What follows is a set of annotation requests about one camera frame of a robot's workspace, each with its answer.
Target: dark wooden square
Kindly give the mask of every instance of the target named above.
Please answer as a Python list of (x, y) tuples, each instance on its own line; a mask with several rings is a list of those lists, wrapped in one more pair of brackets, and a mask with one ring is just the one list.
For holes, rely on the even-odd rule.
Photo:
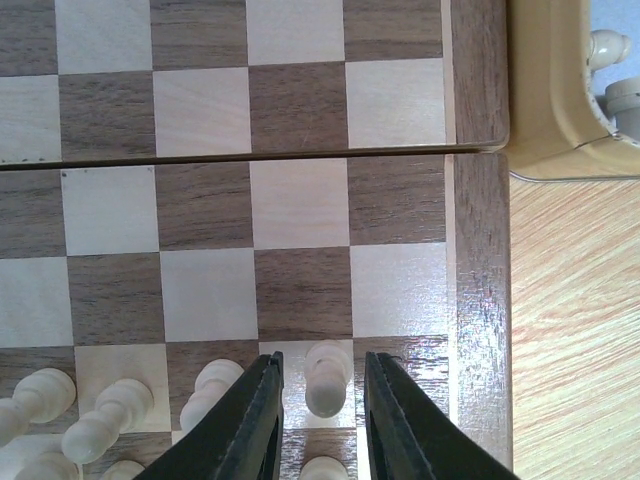
[(348, 147), (344, 63), (249, 68), (253, 153)]
[(257, 340), (167, 343), (171, 429), (180, 430), (180, 412), (195, 391), (196, 377), (208, 363), (226, 358), (246, 369), (258, 355)]
[(66, 255), (60, 172), (5, 172), (0, 194), (0, 258)]
[(54, 0), (0, 2), (0, 77), (58, 73)]
[(349, 249), (255, 253), (261, 342), (351, 338)]
[[(73, 347), (37, 347), (0, 349), (0, 398), (10, 398), (20, 380), (43, 368), (57, 368), (76, 381), (76, 363)], [(55, 420), (32, 423), (27, 435), (64, 433), (78, 421), (78, 403)]]
[(253, 246), (249, 164), (156, 167), (163, 250)]
[(62, 160), (155, 156), (151, 72), (61, 75)]
[(352, 245), (445, 241), (444, 158), (352, 158)]
[(164, 342), (157, 253), (69, 257), (75, 345)]
[(440, 0), (344, 0), (348, 62), (442, 57)]
[(151, 0), (154, 70), (247, 66), (245, 0)]

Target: chessboard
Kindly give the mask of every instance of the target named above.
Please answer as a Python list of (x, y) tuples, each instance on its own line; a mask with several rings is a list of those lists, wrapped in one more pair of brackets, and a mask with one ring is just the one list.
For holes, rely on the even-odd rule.
[[(152, 390), (139, 431), (83, 467), (147, 466), (216, 358), (284, 353), (281, 478), (318, 455), (369, 478), (364, 355), (397, 355), (471, 438), (511, 462), (508, 174), (500, 155), (326, 158), (0, 173), (0, 397), (59, 368), (78, 398), (0, 450), (13, 479), (120, 378)], [(354, 362), (312, 415), (319, 340)]]
[(502, 145), (505, 4), (3, 1), (0, 164)]

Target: white chess piece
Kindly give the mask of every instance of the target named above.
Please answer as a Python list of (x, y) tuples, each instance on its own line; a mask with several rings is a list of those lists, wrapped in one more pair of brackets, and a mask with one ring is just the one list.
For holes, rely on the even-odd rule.
[(40, 455), (33, 463), (20, 470), (15, 480), (78, 480), (78, 467), (58, 452)]
[(114, 463), (111, 468), (104, 472), (100, 480), (133, 480), (144, 471), (144, 467), (131, 460), (122, 460)]
[(236, 362), (218, 359), (209, 363), (196, 378), (195, 392), (180, 413), (180, 427), (186, 434), (218, 403), (244, 370)]
[(349, 475), (335, 458), (316, 457), (302, 467), (300, 480), (349, 480)]
[(153, 408), (151, 391), (137, 380), (123, 379), (105, 388), (96, 399), (95, 410), (85, 413), (62, 437), (62, 453), (84, 465), (100, 458), (121, 433), (144, 422)]
[(24, 434), (29, 423), (46, 423), (62, 415), (76, 398), (66, 373), (44, 368), (20, 380), (12, 398), (0, 399), (0, 447)]
[(347, 385), (353, 376), (353, 362), (340, 342), (316, 343), (304, 361), (307, 381), (305, 398), (314, 415), (329, 418), (344, 406)]

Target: wood grain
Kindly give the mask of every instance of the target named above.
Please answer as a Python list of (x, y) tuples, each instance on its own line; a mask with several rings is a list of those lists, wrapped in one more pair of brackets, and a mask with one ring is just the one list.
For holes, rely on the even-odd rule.
[(255, 265), (261, 341), (353, 336), (348, 247), (257, 251)]
[(344, 62), (249, 68), (253, 153), (348, 147)]
[(260, 355), (257, 340), (167, 343), (171, 429), (180, 430), (180, 413), (195, 391), (196, 377), (209, 363), (226, 358), (248, 368)]
[[(73, 347), (3, 348), (0, 349), (0, 398), (13, 395), (20, 380), (42, 368), (57, 368), (76, 380)], [(29, 426), (27, 435), (64, 433), (78, 421), (78, 404), (55, 420)]]
[(515, 471), (640, 475), (640, 183), (511, 181)]
[(247, 65), (244, 0), (151, 0), (153, 69)]
[(66, 254), (60, 173), (0, 175), (0, 258)]
[(61, 75), (62, 161), (155, 157), (151, 72)]
[(329, 456), (342, 463), (350, 479), (358, 478), (355, 428), (285, 430), (282, 438), (280, 480), (297, 480), (311, 459)]
[(364, 370), (367, 352), (397, 357), (416, 384), (445, 414), (449, 414), (449, 354), (447, 337), (372, 337), (353, 339), (356, 423), (365, 426)]
[(249, 164), (159, 165), (162, 250), (253, 246)]
[(349, 159), (351, 245), (443, 242), (444, 159)]
[(501, 155), (455, 157), (458, 421), (510, 467), (508, 181)]
[(0, 76), (58, 73), (54, 10), (54, 0), (0, 3)]
[(157, 253), (69, 257), (74, 345), (164, 342)]
[(84, 465), (84, 480), (99, 480), (114, 463), (122, 460), (138, 462), (148, 467), (171, 448), (171, 433), (127, 433), (93, 463)]
[(348, 62), (442, 57), (440, 0), (344, 1)]
[(456, 144), (503, 145), (509, 137), (506, 0), (449, 3)]

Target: chess piece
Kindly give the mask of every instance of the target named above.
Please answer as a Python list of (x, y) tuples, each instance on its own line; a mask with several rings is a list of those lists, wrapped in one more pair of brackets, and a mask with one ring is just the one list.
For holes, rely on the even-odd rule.
[(123, 379), (105, 388), (96, 399), (95, 410), (85, 413), (62, 437), (62, 453), (84, 465), (100, 458), (121, 433), (144, 422), (153, 408), (151, 391), (137, 380)]
[(349, 480), (349, 475), (335, 458), (316, 457), (302, 467), (300, 480)]
[(58, 452), (47, 452), (23, 468), (15, 480), (78, 480), (80, 474), (71, 460)]
[(122, 460), (114, 463), (111, 468), (104, 472), (100, 480), (133, 480), (142, 473), (144, 467), (131, 460)]
[(0, 399), (0, 447), (23, 435), (29, 423), (46, 423), (62, 415), (76, 398), (66, 373), (44, 368), (20, 380), (12, 398)]
[(324, 340), (311, 347), (304, 361), (305, 399), (311, 413), (321, 418), (336, 415), (352, 376), (353, 362), (340, 342)]
[(196, 378), (195, 392), (180, 413), (180, 427), (188, 433), (218, 403), (244, 370), (236, 362), (218, 359), (209, 363)]

